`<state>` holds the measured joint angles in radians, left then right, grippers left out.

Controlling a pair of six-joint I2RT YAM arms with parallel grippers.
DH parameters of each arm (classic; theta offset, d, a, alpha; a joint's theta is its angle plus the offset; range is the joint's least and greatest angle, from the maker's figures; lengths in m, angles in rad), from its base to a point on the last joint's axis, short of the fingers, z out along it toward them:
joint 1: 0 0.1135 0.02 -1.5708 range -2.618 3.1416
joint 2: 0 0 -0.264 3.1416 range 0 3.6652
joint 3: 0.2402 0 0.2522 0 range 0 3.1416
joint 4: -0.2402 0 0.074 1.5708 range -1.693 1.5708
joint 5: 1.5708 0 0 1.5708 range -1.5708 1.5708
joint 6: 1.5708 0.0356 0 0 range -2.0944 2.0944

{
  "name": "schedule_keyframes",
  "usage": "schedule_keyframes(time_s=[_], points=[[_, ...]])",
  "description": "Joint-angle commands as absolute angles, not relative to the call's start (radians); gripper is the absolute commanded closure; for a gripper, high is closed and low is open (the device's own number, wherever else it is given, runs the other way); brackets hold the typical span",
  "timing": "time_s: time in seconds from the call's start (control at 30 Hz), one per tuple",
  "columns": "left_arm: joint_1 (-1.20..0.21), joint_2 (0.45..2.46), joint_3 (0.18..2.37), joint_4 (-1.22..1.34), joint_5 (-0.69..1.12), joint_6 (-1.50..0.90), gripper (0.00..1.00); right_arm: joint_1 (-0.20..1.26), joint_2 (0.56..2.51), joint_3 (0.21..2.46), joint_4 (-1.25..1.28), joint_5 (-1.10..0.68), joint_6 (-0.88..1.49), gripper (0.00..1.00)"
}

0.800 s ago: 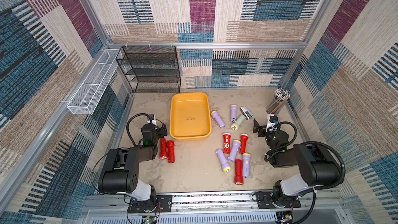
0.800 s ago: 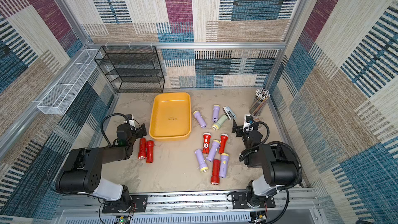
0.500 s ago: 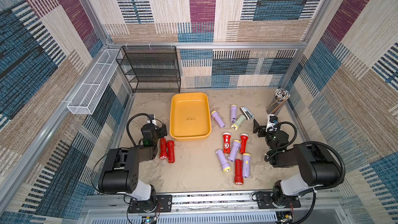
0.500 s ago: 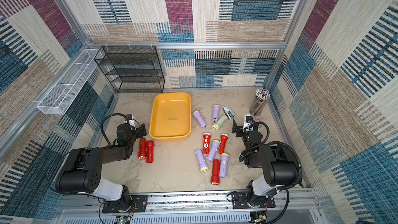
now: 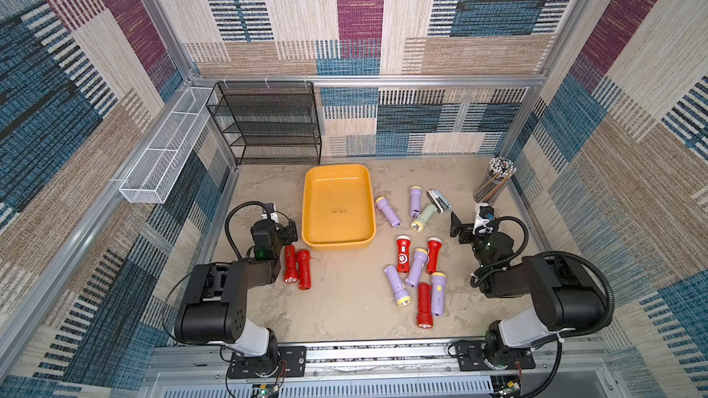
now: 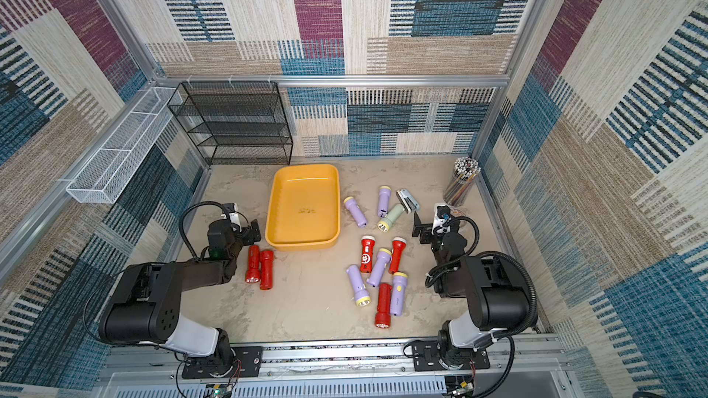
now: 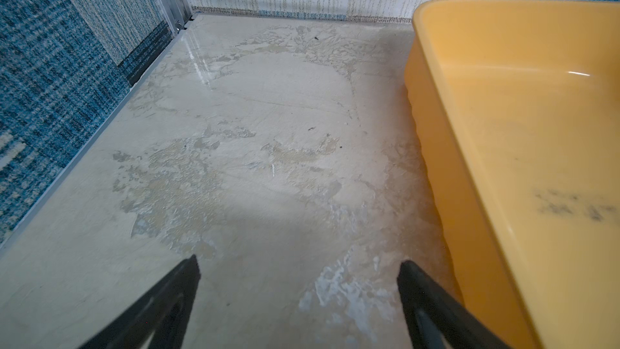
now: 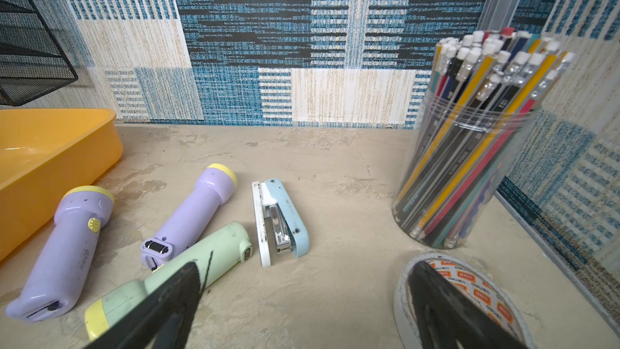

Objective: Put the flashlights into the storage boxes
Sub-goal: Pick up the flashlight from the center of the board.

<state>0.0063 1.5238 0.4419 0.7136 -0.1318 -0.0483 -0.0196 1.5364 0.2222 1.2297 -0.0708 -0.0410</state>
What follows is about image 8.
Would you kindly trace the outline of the mint green flashlight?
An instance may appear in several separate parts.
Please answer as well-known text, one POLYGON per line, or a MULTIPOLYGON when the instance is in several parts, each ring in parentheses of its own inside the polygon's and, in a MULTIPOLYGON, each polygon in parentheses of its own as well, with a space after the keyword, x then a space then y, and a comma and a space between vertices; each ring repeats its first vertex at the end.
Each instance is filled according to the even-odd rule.
POLYGON ((236 264, 247 261, 252 251, 245 227, 237 221, 230 222, 156 269, 145 280, 131 280, 91 304, 85 311, 89 339, 98 339, 116 325, 186 263, 196 264, 200 287, 206 288, 236 264))

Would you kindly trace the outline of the yellow plastic storage tray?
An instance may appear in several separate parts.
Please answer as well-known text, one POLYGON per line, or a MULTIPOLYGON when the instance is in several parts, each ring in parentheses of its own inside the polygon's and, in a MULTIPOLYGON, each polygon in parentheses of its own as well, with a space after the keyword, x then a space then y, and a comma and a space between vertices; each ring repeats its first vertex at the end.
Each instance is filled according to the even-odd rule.
POLYGON ((95 182, 121 158, 123 145, 105 108, 1 111, 1 257, 55 213, 70 189, 95 182))

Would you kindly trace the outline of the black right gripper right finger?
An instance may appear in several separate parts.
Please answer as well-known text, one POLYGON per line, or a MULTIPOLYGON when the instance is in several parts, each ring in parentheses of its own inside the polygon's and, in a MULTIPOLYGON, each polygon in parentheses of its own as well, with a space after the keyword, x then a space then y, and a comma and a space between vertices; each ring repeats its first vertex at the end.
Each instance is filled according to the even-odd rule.
POLYGON ((428 263, 413 265, 408 289, 423 348, 524 348, 428 263))

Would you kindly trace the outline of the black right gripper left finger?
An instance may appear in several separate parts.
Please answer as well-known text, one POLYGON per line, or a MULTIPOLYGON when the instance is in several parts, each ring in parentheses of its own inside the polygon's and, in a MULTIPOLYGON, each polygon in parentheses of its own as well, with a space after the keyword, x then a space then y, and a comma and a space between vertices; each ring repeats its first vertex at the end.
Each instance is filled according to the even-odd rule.
POLYGON ((201 297, 200 270, 186 263, 151 289, 132 280, 85 312, 89 348, 184 348, 201 297))

